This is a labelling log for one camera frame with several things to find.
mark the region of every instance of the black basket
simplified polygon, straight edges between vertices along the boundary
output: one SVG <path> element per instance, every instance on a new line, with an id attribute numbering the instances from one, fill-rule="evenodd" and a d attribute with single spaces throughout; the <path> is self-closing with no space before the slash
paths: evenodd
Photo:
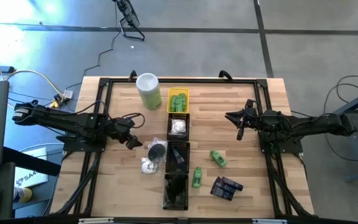
<path id="1" fill-rule="evenodd" d="M 177 195 L 176 202 L 174 205 L 167 205 L 163 203 L 162 209 L 164 210 L 179 210 L 179 211 L 187 211 L 189 207 L 189 180 L 188 175 L 186 174 L 165 174 L 165 181 L 171 182 L 174 178 L 181 177 L 184 181 L 184 190 L 183 193 Z M 168 191 L 168 187 L 164 187 L 164 192 Z M 167 194 L 164 193 L 164 199 L 163 201 L 166 202 L 168 200 Z"/>
<path id="2" fill-rule="evenodd" d="M 172 151 L 172 149 L 178 151 L 179 155 L 184 158 L 182 164 L 178 164 L 177 159 Z M 167 163 L 165 164 L 166 173 L 179 173 L 179 174 L 188 174 L 190 166 L 190 143 L 189 142 L 168 142 L 167 150 Z"/>
<path id="3" fill-rule="evenodd" d="M 172 119 L 183 119 L 186 121 L 186 133 L 184 135 L 170 134 L 172 128 Z M 167 140 L 168 141 L 189 141 L 190 134 L 190 114 L 177 114 L 169 113 L 168 115 L 168 132 Z"/>

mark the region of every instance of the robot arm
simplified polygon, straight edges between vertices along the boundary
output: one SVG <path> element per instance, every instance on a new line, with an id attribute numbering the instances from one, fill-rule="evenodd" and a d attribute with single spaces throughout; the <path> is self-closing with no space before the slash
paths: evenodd
<path id="1" fill-rule="evenodd" d="M 67 113 L 38 105 L 37 100 L 31 103 L 18 103 L 14 109 L 12 119 L 15 124 L 38 124 L 66 131 L 71 135 L 57 136 L 57 139 L 68 145 L 97 145 L 104 142 L 106 136 L 118 140 L 121 144 L 126 142 L 129 149 L 142 145 L 136 136 L 130 134 L 130 129 L 135 125 L 131 117 L 110 118 L 108 114 L 101 113 Z"/>
<path id="2" fill-rule="evenodd" d="M 258 115 L 253 104 L 253 100 L 247 100 L 244 109 L 225 115 L 239 129 L 237 140 L 242 139 L 244 128 L 252 128 L 268 135 L 276 133 L 272 141 L 323 133 L 351 136 L 357 131 L 346 114 L 328 113 L 318 117 L 297 118 L 281 114 L 280 111 L 267 110 Z"/>

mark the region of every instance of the green toy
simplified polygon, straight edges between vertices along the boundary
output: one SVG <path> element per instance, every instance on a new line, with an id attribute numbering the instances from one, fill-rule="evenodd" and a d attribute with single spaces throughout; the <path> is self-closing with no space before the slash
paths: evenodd
<path id="1" fill-rule="evenodd" d="M 184 93 L 172 96 L 170 110 L 171 112 L 184 112 L 186 110 L 186 95 Z"/>
<path id="2" fill-rule="evenodd" d="M 224 167 L 227 164 L 227 161 L 223 159 L 218 151 L 211 150 L 211 156 L 220 167 Z"/>
<path id="3" fill-rule="evenodd" d="M 177 99 L 177 96 L 173 96 L 172 100 L 171 100 L 171 111 L 175 112 L 175 108 L 176 108 L 176 104 L 175 104 L 175 100 Z"/>
<path id="4" fill-rule="evenodd" d="M 201 171 L 201 167 L 197 167 L 194 170 L 194 176 L 193 176 L 193 187 L 200 188 L 201 187 L 201 176 L 203 175 Z"/>

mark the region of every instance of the wooden table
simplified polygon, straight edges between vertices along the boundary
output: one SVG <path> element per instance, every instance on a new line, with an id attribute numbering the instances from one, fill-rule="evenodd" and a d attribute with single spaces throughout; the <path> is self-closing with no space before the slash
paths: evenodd
<path id="1" fill-rule="evenodd" d="M 96 98 L 100 77 L 84 77 L 77 104 L 77 111 L 92 104 Z M 268 88 L 272 108 L 290 114 L 284 81 L 269 78 Z M 147 145 L 154 137 L 166 139 L 168 88 L 185 86 L 190 89 L 190 173 L 192 180 L 197 166 L 203 169 L 202 186 L 189 186 L 188 211 L 162 210 L 163 176 L 142 174 L 142 157 L 147 156 Z M 134 83 L 116 83 L 112 88 L 109 113 L 112 117 L 141 112 L 146 118 L 144 126 L 132 129 L 142 147 L 134 150 L 108 139 L 102 154 L 93 201 L 93 217 L 197 217 L 197 218 L 257 218 L 273 217 L 272 199 L 264 155 L 260 153 L 257 133 L 245 131 L 242 141 L 236 141 L 236 127 L 224 114 L 244 107 L 248 98 L 254 99 L 252 85 L 230 83 L 161 83 L 163 104 L 157 111 L 148 111 L 142 105 Z M 210 158 L 210 150 L 219 151 L 227 160 L 219 168 Z M 83 152 L 75 152 L 64 160 L 59 176 L 51 212 L 57 211 L 68 200 L 78 185 Z M 313 213 L 305 171 L 301 162 L 292 154 L 283 154 L 287 184 L 298 201 Z M 244 186 L 237 191 L 233 201 L 211 195 L 209 191 L 217 176 L 225 176 Z M 278 187 L 280 208 L 284 211 L 282 193 Z M 85 207 L 88 188 L 84 191 L 81 211 Z"/>

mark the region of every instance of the gray floor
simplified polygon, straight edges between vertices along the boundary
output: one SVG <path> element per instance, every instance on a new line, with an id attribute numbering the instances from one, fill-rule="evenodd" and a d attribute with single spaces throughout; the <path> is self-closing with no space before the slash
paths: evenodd
<path id="1" fill-rule="evenodd" d="M 114 4 L 110 0 L 14 2 L 0 0 L 0 22 L 115 26 Z M 258 28 L 252 0 L 132 0 L 132 3 L 142 27 Z M 358 30 L 358 1 L 260 0 L 260 6 L 266 29 Z M 98 54 L 110 48 L 115 35 L 114 32 L 21 31 L 0 27 L 0 65 L 42 72 L 64 90 L 81 81 L 85 68 L 97 64 Z M 234 77 L 267 76 L 259 34 L 147 32 L 145 35 L 145 42 L 119 36 L 114 51 L 103 54 L 101 66 L 86 75 L 128 75 L 136 70 L 159 76 L 215 77 L 225 69 Z M 274 77 L 284 78 L 293 110 L 313 116 L 321 114 L 329 89 L 341 77 L 358 75 L 358 35 L 272 34 L 267 35 L 267 44 Z M 46 98 L 55 94 L 37 75 L 18 74 L 10 82 L 11 91 Z M 346 82 L 358 85 L 357 78 Z M 79 89 L 77 86 L 73 90 L 78 94 Z M 358 90 L 353 87 L 342 86 L 340 91 L 348 100 L 358 96 Z M 342 104 L 332 93 L 327 111 Z M 5 146 L 21 149 L 57 142 L 56 134 L 49 130 L 16 126 L 11 116 L 12 110 L 8 110 Z M 339 145 L 338 138 L 330 137 L 330 140 L 340 154 L 354 156 L 349 147 Z M 304 138 L 302 143 L 316 214 L 358 221 L 358 181 L 342 180 L 346 174 L 357 171 L 357 164 L 335 156 L 322 136 Z M 29 209 L 17 214 L 39 212 Z"/>

